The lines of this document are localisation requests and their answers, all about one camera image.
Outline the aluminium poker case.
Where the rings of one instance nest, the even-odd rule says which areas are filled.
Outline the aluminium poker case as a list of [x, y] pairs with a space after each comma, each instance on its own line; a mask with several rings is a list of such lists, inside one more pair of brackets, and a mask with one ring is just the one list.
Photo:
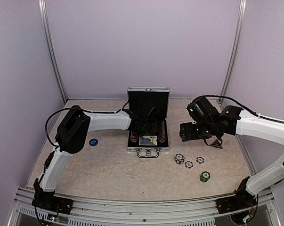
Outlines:
[[128, 87], [128, 113], [133, 116], [129, 127], [129, 152], [138, 158], [158, 158], [170, 149], [167, 127], [170, 88]]

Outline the black red triangular button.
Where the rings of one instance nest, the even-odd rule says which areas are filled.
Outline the black red triangular button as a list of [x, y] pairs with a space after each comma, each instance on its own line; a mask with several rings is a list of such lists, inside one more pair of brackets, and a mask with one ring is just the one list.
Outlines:
[[222, 140], [216, 139], [214, 142], [212, 142], [212, 143], [210, 144], [210, 146], [211, 146], [211, 147], [215, 147], [215, 148], [222, 149], [222, 148], [223, 148], [222, 143], [223, 143]]

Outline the blue round button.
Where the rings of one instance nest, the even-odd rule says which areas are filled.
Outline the blue round button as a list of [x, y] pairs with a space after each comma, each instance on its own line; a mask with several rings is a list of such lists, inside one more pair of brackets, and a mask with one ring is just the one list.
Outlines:
[[89, 141], [89, 145], [90, 146], [96, 146], [98, 144], [98, 140], [96, 138], [92, 138], [90, 141]]

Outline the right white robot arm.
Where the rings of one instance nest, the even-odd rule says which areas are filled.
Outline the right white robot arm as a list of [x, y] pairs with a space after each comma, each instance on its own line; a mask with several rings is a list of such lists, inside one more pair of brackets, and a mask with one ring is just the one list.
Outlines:
[[[215, 108], [189, 108], [194, 122], [180, 124], [179, 135], [183, 142], [203, 140], [215, 136], [221, 140], [224, 134], [254, 137], [284, 147], [284, 121], [254, 115], [249, 111], [229, 105], [221, 112]], [[232, 205], [242, 209], [251, 197], [284, 179], [284, 152], [272, 164], [257, 174], [244, 179], [232, 198]]]

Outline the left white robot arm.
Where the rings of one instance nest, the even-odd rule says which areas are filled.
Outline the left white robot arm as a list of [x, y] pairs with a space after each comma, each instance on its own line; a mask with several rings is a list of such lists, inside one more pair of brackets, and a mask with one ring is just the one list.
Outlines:
[[57, 128], [52, 151], [44, 162], [43, 171], [35, 179], [34, 189], [41, 192], [38, 201], [46, 209], [53, 209], [57, 199], [54, 193], [58, 179], [69, 160], [80, 152], [89, 132], [98, 130], [130, 130], [137, 135], [147, 133], [156, 120], [159, 110], [149, 102], [143, 102], [136, 109], [121, 108], [103, 112], [82, 109], [78, 105], [66, 108], [67, 114]]

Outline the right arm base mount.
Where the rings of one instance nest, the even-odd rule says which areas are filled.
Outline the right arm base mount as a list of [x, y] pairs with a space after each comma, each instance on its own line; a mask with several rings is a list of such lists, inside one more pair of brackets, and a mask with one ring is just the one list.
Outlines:
[[250, 177], [246, 177], [241, 181], [238, 189], [234, 191], [234, 196], [216, 200], [219, 214], [242, 210], [257, 205], [255, 195], [246, 191], [246, 184], [249, 178]]

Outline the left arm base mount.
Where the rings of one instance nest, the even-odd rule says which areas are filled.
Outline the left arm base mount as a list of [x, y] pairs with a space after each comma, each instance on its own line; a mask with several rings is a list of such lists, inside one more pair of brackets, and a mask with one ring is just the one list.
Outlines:
[[70, 215], [73, 200], [55, 196], [55, 191], [45, 192], [40, 186], [39, 179], [36, 178], [33, 184], [35, 194], [32, 201], [32, 206], [44, 210], [49, 210], [56, 213]]

